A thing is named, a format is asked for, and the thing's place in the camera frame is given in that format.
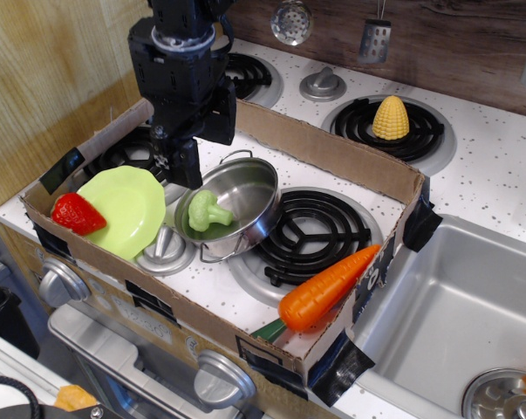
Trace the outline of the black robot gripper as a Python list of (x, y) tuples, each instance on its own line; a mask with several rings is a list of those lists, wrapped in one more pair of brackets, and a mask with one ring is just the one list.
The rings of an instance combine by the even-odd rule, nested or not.
[(197, 142), (229, 146), (236, 131), (236, 88), (227, 59), (200, 50), (164, 50), (151, 17), (129, 31), (128, 44), (140, 95), (154, 108), (150, 138), (154, 163), (169, 183), (202, 185)]

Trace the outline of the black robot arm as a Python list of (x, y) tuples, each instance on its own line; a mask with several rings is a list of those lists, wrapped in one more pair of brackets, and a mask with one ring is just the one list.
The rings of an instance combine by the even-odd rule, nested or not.
[(152, 1), (151, 17), (129, 31), (140, 95), (154, 109), (150, 138), (165, 178), (202, 185), (197, 141), (229, 145), (236, 129), (236, 89), (225, 70), (230, 45), (218, 49), (215, 25), (232, 39), (230, 1)]

